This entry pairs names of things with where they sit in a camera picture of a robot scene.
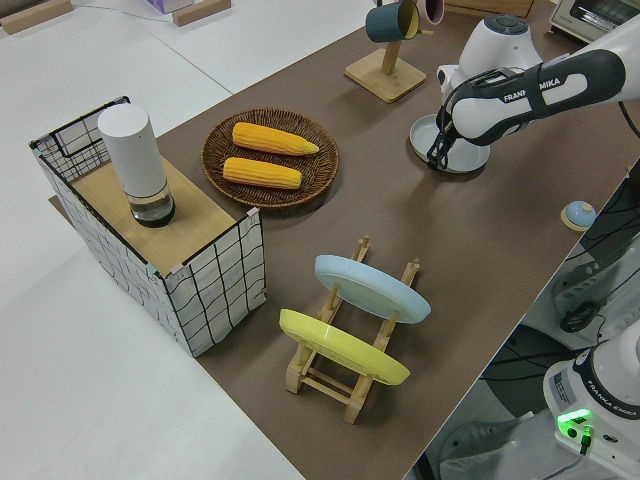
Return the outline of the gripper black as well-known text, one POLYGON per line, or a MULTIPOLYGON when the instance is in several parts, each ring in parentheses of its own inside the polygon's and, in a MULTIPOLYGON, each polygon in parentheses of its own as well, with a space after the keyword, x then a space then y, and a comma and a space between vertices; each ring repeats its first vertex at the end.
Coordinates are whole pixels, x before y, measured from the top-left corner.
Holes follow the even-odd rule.
POLYGON ((427 165, 433 170, 445 171, 448 168, 448 153, 459 137, 459 133, 454 125, 452 115, 443 104, 438 113, 438 128, 435 140, 427 151, 427 165))

